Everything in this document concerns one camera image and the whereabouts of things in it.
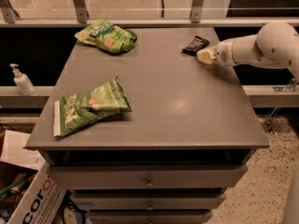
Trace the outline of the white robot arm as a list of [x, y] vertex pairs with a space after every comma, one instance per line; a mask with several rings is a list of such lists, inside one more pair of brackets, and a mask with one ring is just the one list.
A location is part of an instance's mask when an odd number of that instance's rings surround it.
[[[197, 52], [202, 63], [226, 66], [250, 64], [261, 68], [289, 68], [298, 74], [299, 35], [288, 23], [268, 23], [258, 34], [226, 39]], [[268, 134], [270, 148], [256, 152], [249, 172], [208, 224], [299, 224], [298, 219], [298, 115], [279, 120], [278, 135]]]

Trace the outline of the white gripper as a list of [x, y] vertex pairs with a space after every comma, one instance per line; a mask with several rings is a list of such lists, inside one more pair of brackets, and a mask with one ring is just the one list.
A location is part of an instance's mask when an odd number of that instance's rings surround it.
[[226, 39], [221, 41], [215, 48], [200, 49], [196, 53], [197, 60], [204, 64], [217, 63], [222, 66], [235, 66], [233, 58], [234, 42], [234, 38]]

